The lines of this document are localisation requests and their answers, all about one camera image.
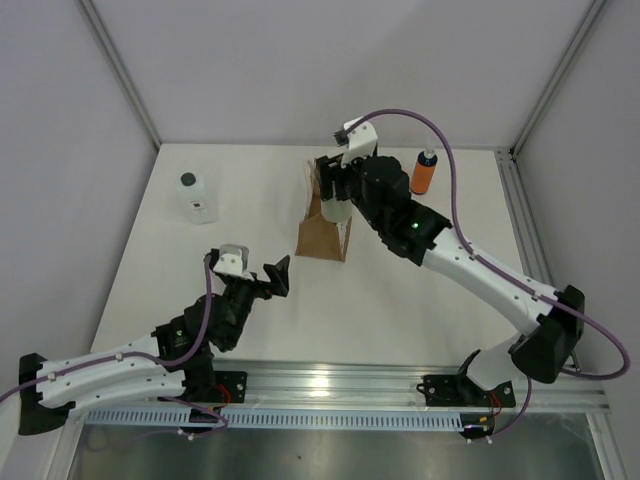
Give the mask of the green bottle white cap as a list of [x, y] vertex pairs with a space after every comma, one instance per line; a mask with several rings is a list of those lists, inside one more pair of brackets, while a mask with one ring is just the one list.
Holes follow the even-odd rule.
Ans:
[[331, 223], [347, 222], [352, 217], [352, 204], [348, 200], [332, 198], [321, 201], [321, 213]]

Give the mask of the orange bottle blue cap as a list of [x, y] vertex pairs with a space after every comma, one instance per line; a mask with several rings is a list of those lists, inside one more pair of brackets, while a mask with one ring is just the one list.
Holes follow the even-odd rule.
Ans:
[[410, 180], [413, 194], [424, 195], [428, 192], [437, 163], [438, 156], [434, 150], [424, 150], [418, 154]]

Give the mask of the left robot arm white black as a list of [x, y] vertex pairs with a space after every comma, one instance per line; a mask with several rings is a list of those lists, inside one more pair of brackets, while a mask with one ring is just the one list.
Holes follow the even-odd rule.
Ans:
[[22, 436], [57, 430], [72, 417], [111, 404], [155, 398], [195, 407], [245, 400], [247, 375], [220, 371], [216, 352], [239, 343], [255, 301], [289, 293], [290, 256], [266, 264], [264, 278], [247, 269], [243, 248], [227, 245], [204, 258], [205, 292], [151, 333], [106, 352], [66, 360], [32, 353], [19, 361]]

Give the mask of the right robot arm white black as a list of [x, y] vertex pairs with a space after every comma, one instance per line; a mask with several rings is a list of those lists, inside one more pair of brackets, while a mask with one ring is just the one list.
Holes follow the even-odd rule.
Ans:
[[437, 272], [464, 287], [504, 316], [516, 336], [472, 353], [455, 380], [457, 396], [478, 404], [498, 385], [519, 376], [553, 383], [582, 337], [585, 296], [532, 280], [497, 263], [482, 251], [468, 251], [449, 219], [413, 200], [409, 178], [389, 156], [340, 157], [315, 161], [322, 213], [344, 201], [355, 207], [393, 254]]

